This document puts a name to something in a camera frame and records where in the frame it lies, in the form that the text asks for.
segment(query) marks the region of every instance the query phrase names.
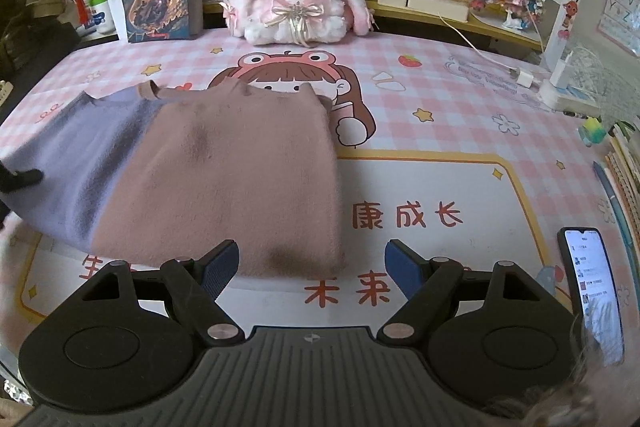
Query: white power adapter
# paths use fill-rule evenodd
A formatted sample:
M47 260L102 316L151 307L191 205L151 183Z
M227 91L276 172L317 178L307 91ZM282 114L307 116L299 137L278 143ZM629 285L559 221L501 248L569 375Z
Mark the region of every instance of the white power adapter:
M523 86L529 89L529 87L531 87L531 84L533 84L533 74L527 70L520 70L516 82L519 86Z

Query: smartphone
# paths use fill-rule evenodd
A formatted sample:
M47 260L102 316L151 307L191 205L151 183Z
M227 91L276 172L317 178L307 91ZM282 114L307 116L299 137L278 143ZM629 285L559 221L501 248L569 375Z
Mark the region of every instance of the smartphone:
M564 228L558 245L569 283L574 314L602 348L605 363L622 361L624 344L616 284L598 229Z

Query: ribbon bow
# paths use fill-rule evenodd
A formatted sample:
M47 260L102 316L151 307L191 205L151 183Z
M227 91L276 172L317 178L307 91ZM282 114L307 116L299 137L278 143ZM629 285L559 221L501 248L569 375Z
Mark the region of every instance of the ribbon bow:
M226 25L229 27L229 30L233 35L236 31L236 24L238 23L238 12L233 6L231 6L229 0L223 0L218 4L223 8L222 15L226 19Z
M275 17L264 23L265 26L275 26L281 22L289 22L291 38L294 44L309 48L309 28L307 19L309 17L319 17L324 15L324 8L318 4L302 4L297 1L290 4L286 0L276 0L281 6L273 6L271 11Z

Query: flower illustration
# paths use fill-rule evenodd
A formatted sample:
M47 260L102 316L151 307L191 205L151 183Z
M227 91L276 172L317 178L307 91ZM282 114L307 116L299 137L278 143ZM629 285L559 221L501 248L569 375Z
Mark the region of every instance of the flower illustration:
M599 198L598 209L602 212L602 217L604 218L605 223L616 222L616 218L613 217L613 211L611 210L611 205L609 204L609 201Z
M518 135L520 126L515 122L509 121L505 115L498 113L497 116L492 117L492 120L498 124L498 130L500 132L510 132L513 136Z

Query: pink bow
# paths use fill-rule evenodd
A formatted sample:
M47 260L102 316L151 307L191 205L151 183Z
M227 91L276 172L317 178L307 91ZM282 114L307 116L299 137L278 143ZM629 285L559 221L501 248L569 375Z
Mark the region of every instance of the pink bow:
M236 8L231 6L229 0L223 0L218 4L223 7L222 16L226 19L226 25L233 35L236 31L236 25L238 24L238 12L236 11Z

